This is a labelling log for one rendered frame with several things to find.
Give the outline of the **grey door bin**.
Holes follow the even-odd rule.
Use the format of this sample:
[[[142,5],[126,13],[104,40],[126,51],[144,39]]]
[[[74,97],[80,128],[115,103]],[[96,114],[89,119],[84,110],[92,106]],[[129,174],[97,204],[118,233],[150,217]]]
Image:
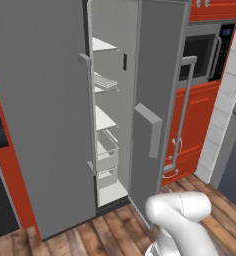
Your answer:
[[[148,156],[156,159],[159,155],[163,120],[142,103],[138,103],[134,110],[134,135],[138,141],[148,145]]]

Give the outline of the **white ice cube tray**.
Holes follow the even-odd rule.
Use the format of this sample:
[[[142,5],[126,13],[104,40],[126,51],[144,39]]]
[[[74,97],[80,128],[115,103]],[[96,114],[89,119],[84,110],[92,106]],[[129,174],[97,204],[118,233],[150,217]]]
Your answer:
[[[94,83],[105,90],[112,89],[118,85],[117,81],[106,78],[98,73],[94,73]]]

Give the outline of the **grey open freezer door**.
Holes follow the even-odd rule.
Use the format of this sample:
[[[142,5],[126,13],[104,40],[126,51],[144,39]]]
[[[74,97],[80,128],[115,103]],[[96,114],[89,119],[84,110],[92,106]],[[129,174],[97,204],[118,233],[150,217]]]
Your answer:
[[[190,7],[191,0],[140,0],[139,4],[129,199],[149,229],[153,224],[145,204],[160,191]],[[134,135],[138,103],[163,120],[156,159],[148,156],[148,145]]]

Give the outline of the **grey closed fridge door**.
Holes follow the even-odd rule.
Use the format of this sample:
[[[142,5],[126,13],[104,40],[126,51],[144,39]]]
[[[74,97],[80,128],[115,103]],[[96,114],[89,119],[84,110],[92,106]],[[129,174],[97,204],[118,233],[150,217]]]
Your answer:
[[[0,101],[42,239],[96,214],[85,0],[0,0]]]

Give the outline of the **red tall cupboard door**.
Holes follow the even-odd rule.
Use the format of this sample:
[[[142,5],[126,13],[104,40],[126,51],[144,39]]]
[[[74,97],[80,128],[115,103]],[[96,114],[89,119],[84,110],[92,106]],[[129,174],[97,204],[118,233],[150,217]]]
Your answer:
[[[178,159],[189,154],[201,151],[207,128],[216,101],[220,82],[209,82],[195,85],[190,88],[190,94],[182,128],[182,151]],[[170,164],[174,153],[172,139],[176,139],[183,107],[186,89],[181,88],[176,92],[176,101],[173,111],[173,119],[166,153],[166,163]]]

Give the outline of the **white fridge shelf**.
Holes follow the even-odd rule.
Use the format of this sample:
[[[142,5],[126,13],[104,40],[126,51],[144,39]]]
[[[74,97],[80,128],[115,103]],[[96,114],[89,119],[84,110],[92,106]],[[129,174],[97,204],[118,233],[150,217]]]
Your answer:
[[[107,43],[103,40],[93,37],[92,38],[92,48],[94,52],[101,52],[101,51],[118,51],[119,48]]]
[[[94,92],[95,93],[103,93],[103,92],[111,92],[111,91],[119,91],[118,87],[112,87],[111,89],[103,89],[97,85],[94,87]]]
[[[97,131],[117,126],[117,124],[98,106],[95,106],[95,115]]]

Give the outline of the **large white fridge drawer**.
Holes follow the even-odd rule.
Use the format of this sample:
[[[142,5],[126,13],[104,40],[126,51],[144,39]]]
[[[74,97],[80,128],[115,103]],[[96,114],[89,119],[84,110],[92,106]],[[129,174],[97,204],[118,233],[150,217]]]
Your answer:
[[[119,147],[106,130],[98,132],[97,170],[105,171],[118,166]]]

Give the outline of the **grey fridge body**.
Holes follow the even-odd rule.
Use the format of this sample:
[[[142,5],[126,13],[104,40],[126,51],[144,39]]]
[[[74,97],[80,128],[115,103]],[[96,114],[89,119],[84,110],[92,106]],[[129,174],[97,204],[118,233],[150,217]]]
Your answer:
[[[92,85],[94,73],[118,82],[119,91],[95,93],[94,121],[97,170],[97,141],[95,106],[101,108],[116,124],[104,129],[119,147],[117,182],[98,188],[96,173],[97,207],[115,208],[128,198],[132,154],[132,124],[135,88],[136,48],[139,0],[89,0],[88,19],[90,56],[92,57]],[[119,48],[118,51],[94,52],[92,38],[98,38]]]

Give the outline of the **small white fridge drawer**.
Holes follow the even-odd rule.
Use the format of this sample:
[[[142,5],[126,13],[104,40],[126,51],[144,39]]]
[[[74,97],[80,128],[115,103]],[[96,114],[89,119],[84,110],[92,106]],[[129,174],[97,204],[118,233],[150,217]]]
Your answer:
[[[117,182],[117,167],[99,172],[97,180],[99,189],[115,184]]]

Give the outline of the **red cupboard drawer front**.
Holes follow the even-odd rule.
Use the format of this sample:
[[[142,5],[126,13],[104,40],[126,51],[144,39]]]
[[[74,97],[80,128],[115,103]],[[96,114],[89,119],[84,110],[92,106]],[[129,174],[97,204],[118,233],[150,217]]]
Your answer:
[[[200,151],[197,150],[192,154],[179,158],[177,160],[176,167],[175,167],[175,169],[179,169],[179,173],[171,179],[162,178],[162,185],[165,186],[171,182],[174,182],[184,176],[187,176],[193,173],[197,168],[199,157],[200,157]]]

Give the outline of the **silver microwave oven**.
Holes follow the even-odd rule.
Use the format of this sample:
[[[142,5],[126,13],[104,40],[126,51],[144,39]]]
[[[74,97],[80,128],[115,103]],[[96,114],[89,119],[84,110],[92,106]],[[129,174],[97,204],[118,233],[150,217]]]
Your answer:
[[[235,20],[191,22],[189,24],[183,56],[197,57],[192,85],[221,79],[235,26]],[[222,46],[214,76],[212,79],[207,80],[217,49],[216,35],[221,37]]]

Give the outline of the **red cabinet side panel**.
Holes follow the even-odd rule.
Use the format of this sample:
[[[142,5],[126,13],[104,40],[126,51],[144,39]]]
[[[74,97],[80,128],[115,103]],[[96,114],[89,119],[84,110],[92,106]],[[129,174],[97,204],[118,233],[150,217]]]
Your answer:
[[[32,210],[31,202],[25,186],[20,165],[16,156],[14,145],[10,136],[6,118],[0,101],[0,119],[4,128],[8,146],[0,148],[0,169],[4,177],[9,196],[12,200],[17,220],[23,229],[33,226],[36,230],[38,240],[41,235]]]

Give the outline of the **grey doorway frame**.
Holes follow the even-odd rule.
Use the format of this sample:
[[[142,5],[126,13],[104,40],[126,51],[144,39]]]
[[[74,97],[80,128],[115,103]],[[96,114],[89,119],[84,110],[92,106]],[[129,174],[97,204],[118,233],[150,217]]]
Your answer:
[[[219,151],[210,184],[236,205],[236,105]]]

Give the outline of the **red wall cupboard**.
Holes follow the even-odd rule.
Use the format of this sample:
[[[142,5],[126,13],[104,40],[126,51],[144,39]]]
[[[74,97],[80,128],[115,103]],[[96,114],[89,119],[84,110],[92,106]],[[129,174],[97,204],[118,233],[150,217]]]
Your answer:
[[[236,19],[236,0],[192,0],[190,21]]]

